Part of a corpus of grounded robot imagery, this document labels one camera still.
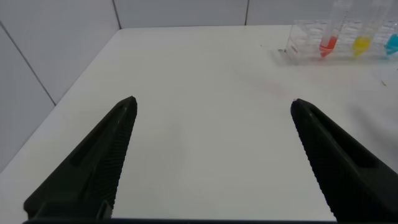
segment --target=test tube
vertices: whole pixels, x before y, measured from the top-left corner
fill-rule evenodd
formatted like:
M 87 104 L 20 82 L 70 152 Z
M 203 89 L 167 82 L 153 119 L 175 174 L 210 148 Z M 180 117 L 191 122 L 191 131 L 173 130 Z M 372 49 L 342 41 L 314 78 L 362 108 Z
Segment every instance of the test tube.
M 385 46 L 386 54 L 392 55 L 398 52 L 398 22 L 394 23 L 394 33 L 391 35 L 390 39 L 387 41 Z
M 352 0 L 337 0 L 333 3 L 333 9 L 331 10 L 325 33 L 322 37 L 321 44 L 319 45 L 321 57 L 326 57 L 335 48 L 338 35 L 341 32 L 347 13 L 351 9 L 352 5 Z
M 371 10 L 366 15 L 362 29 L 353 44 L 354 57 L 365 53 L 372 43 L 373 37 L 386 18 L 393 0 L 373 0 Z

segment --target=table surface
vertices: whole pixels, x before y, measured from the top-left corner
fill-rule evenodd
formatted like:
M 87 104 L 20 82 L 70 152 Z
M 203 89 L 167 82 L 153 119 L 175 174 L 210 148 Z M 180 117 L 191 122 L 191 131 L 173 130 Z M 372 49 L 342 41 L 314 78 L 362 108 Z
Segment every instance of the table surface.
M 0 174 L 0 219 L 130 95 L 138 114 L 113 217 L 335 220 L 290 115 L 302 98 L 395 171 L 395 65 L 292 65 L 290 26 L 123 29 Z

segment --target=test tube rack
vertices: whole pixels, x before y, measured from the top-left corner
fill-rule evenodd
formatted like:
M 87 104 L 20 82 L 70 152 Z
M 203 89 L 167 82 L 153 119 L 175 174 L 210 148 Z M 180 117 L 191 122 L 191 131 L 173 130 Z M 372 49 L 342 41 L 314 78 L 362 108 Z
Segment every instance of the test tube rack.
M 398 52 L 386 54 L 385 45 L 391 35 L 396 32 L 398 19 L 388 20 L 379 28 L 368 51 L 358 58 L 353 57 L 352 47 L 356 40 L 362 22 L 346 20 L 338 36 L 332 53 L 325 58 L 320 55 L 320 42 L 326 29 L 328 20 L 296 20 L 289 34 L 285 52 L 296 63 L 303 61 L 347 61 L 347 60 L 384 60 L 398 61 Z

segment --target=white wall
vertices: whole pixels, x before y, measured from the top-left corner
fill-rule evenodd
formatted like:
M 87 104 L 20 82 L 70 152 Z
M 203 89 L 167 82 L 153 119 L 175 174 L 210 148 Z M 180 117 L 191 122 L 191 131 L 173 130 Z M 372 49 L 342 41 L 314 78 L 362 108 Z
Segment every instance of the white wall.
M 0 26 L 0 172 L 53 107 Z
M 0 21 L 56 103 L 119 29 L 111 0 L 0 0 Z
M 122 28 L 244 25 L 247 0 L 115 0 Z
M 328 19 L 334 0 L 250 0 L 247 25 L 289 25 L 295 19 Z M 350 17 L 363 17 L 370 0 L 354 0 Z M 398 17 L 398 0 L 389 11 Z

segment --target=red liquid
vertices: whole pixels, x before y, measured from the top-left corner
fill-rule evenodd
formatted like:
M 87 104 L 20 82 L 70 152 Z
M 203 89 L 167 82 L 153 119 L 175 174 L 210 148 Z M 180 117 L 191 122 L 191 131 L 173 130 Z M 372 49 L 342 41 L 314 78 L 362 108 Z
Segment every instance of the red liquid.
M 326 57 L 328 54 L 330 54 L 335 48 L 336 43 L 337 43 L 337 37 L 331 36 L 327 46 L 321 44 L 319 46 L 319 50 L 321 51 L 321 56 Z

